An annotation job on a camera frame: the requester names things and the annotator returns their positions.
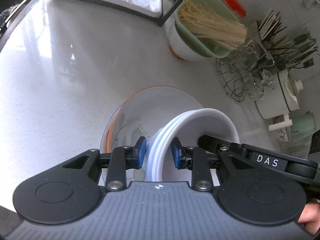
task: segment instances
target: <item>green basket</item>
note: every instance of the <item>green basket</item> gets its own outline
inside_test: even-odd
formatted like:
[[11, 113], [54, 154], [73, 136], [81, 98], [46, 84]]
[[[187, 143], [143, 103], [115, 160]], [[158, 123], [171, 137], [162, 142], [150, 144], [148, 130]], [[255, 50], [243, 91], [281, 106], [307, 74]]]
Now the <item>green basket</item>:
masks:
[[[208, 5], [210, 6], [217, 14], [226, 19], [232, 21], [238, 21], [238, 18], [233, 14], [233, 12], [220, 0], [192, 0], [196, 4]], [[178, 17], [178, 11], [180, 7], [186, 2], [183, 2], [179, 5], [176, 10], [176, 28], [180, 37], [183, 41], [195, 52], [204, 57], [217, 57], [224, 58], [230, 53], [230, 49], [227, 49], [215, 42], [209, 41], [208, 39], [199, 39], [194, 36], [184, 25], [180, 22]]]

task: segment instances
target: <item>finger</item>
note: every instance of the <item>finger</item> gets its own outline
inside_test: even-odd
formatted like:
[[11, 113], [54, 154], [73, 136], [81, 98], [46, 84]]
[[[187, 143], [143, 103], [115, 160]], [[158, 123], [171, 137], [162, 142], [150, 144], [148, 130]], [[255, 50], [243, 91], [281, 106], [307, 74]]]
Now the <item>finger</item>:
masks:
[[304, 230], [306, 230], [312, 235], [315, 235], [316, 232], [319, 230], [319, 228], [320, 228], [320, 222], [306, 223]]
[[298, 223], [319, 222], [320, 221], [320, 204], [305, 205]]

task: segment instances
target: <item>wire rack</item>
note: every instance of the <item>wire rack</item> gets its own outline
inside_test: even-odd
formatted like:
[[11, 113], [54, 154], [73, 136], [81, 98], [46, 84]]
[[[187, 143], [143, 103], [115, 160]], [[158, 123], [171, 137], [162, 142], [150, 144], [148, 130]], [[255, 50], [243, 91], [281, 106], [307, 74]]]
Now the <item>wire rack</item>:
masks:
[[230, 53], [228, 57], [216, 59], [220, 82], [226, 94], [237, 102], [244, 101], [246, 97], [246, 82], [253, 77], [261, 78], [260, 72], [263, 69], [274, 66], [273, 57], [260, 40], [257, 22], [249, 26], [248, 39], [239, 50]]

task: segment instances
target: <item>tiled wall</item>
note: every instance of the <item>tiled wall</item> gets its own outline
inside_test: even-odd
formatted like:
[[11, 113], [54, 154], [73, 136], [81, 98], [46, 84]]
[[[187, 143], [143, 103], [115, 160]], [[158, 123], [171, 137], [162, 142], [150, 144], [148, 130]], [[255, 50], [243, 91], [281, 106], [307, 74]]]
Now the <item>tiled wall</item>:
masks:
[[[320, 8], [306, 10], [303, 0], [238, 0], [247, 11], [244, 23], [251, 23], [255, 19], [261, 19], [269, 8], [281, 11], [283, 26], [287, 30], [299, 32], [307, 27], [311, 35], [320, 42]], [[303, 81], [304, 90], [301, 92], [301, 110], [313, 112], [317, 128], [320, 129], [320, 56], [314, 56], [315, 65], [308, 69], [292, 70], [296, 79]]]

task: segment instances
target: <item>white bowl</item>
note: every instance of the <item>white bowl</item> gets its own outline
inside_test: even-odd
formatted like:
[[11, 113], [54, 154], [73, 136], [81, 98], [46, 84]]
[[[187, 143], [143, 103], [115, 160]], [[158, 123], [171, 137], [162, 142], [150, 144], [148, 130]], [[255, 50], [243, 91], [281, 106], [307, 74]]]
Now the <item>white bowl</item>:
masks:
[[[202, 108], [201, 104], [186, 92], [171, 86], [154, 86], [146, 88], [129, 98], [119, 109], [110, 128], [110, 149], [106, 147], [108, 130], [103, 134], [101, 149], [111, 152], [123, 145], [135, 145], [140, 136], [147, 141], [171, 119], [179, 114]], [[127, 170], [127, 183], [146, 171], [147, 156], [140, 170]]]
[[171, 120], [148, 144], [147, 181], [188, 181], [191, 171], [174, 167], [170, 144], [177, 136], [183, 146], [198, 146], [198, 139], [207, 134], [229, 142], [239, 143], [232, 121], [222, 112], [204, 108], [188, 111]]
[[203, 57], [193, 51], [180, 37], [177, 32], [175, 22], [172, 23], [169, 33], [169, 44], [173, 54], [180, 59], [185, 59], [188, 61], [199, 61], [209, 59], [208, 57]]

